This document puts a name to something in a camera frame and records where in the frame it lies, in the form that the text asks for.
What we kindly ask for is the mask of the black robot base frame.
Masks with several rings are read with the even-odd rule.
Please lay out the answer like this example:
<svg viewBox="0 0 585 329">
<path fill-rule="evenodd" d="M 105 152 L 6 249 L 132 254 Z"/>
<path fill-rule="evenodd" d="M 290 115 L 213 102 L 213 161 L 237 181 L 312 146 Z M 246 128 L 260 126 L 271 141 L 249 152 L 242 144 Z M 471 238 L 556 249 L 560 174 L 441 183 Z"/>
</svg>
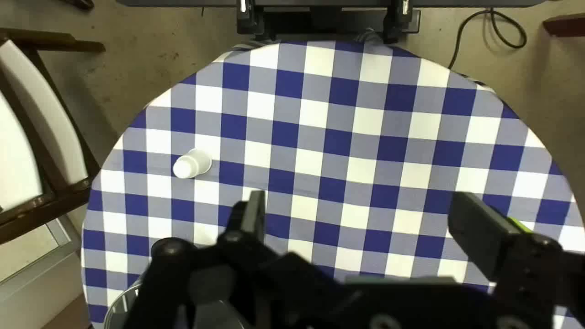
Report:
<svg viewBox="0 0 585 329">
<path fill-rule="evenodd" d="M 240 35 L 359 35 L 386 42 L 421 27 L 427 7 L 533 7 L 544 0 L 118 0 L 129 7 L 233 7 Z"/>
</svg>

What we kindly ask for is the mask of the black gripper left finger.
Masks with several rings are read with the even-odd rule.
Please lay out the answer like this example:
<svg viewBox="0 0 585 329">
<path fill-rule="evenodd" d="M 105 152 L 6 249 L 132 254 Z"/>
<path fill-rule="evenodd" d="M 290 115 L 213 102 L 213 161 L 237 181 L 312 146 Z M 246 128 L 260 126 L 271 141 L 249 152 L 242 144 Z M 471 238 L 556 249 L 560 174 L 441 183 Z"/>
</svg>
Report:
<svg viewBox="0 0 585 329">
<path fill-rule="evenodd" d="M 237 272 L 268 272 L 280 265 L 280 256 L 264 243 L 266 217 L 264 190 L 253 190 L 248 201 L 233 207 L 227 228 L 218 238 L 218 249 Z"/>
</svg>

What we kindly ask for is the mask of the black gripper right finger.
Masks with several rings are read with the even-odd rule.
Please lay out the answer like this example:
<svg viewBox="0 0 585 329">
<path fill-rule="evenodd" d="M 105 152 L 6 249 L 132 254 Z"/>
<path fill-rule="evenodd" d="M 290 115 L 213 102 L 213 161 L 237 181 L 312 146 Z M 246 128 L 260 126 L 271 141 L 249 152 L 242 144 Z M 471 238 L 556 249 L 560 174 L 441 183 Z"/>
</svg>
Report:
<svg viewBox="0 0 585 329">
<path fill-rule="evenodd" d="M 456 192 L 449 230 L 469 260 L 496 283 L 496 292 L 520 296 L 556 294 L 562 247 L 527 230 L 471 192 Z"/>
</svg>

